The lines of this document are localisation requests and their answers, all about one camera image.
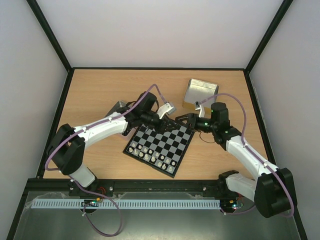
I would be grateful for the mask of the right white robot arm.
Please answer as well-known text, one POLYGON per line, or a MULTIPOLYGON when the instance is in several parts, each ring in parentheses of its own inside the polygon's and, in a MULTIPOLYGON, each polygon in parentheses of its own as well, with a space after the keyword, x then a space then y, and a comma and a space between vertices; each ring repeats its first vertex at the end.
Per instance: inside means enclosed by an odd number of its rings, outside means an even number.
POLYGON ((175 120, 190 130, 211 133, 214 142, 240 161, 252 176, 249 179, 236 170, 224 172, 219 175, 218 191, 224 196, 236 192, 246 197, 265 218, 286 211, 291 217, 297 205, 291 171, 277 167, 245 141, 243 133, 230 124, 225 103, 213 103, 210 112, 209 118, 188 113, 175 120))

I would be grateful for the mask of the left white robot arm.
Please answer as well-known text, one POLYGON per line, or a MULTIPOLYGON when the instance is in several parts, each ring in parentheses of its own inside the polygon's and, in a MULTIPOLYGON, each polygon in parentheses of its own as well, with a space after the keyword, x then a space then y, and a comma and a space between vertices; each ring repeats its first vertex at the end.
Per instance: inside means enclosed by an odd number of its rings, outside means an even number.
POLYGON ((162 134, 171 131, 176 124, 168 116, 175 110, 172 103, 160 106, 154 94, 144 92, 136 101, 128 102, 105 118, 77 127, 62 125, 47 147, 48 160, 56 165, 54 170, 87 188, 97 179, 83 162, 88 147, 112 135, 130 132, 141 124, 162 134))

